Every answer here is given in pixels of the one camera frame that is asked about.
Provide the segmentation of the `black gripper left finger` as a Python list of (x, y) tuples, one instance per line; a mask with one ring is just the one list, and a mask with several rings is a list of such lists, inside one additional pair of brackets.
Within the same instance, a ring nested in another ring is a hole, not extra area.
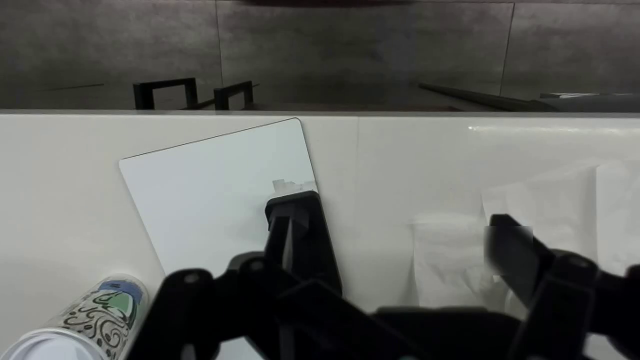
[(318, 279), (343, 294), (323, 198), (315, 189), (276, 195), (265, 207), (269, 241), (265, 253), (300, 279)]

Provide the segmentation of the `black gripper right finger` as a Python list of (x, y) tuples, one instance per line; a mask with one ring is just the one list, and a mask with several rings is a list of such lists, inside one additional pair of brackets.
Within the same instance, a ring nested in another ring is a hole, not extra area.
[(555, 253), (511, 213), (495, 213), (486, 235), (486, 259), (530, 305)]

